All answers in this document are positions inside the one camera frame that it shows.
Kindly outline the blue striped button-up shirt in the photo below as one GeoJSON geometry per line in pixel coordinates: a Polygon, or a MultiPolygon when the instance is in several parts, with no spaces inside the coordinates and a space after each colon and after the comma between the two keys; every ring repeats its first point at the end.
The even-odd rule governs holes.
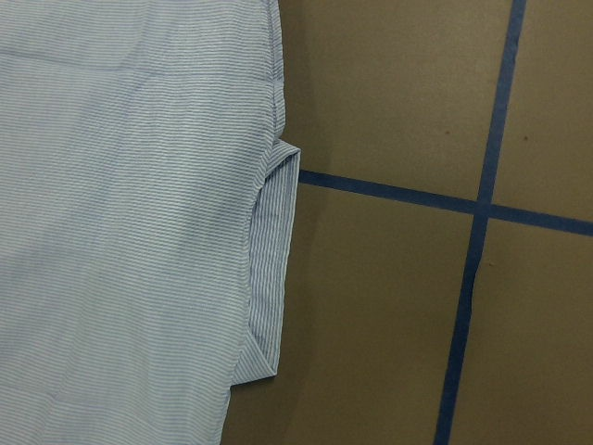
{"type": "Polygon", "coordinates": [[[1,5],[1,440],[217,444],[278,369],[274,1],[1,5]]]}

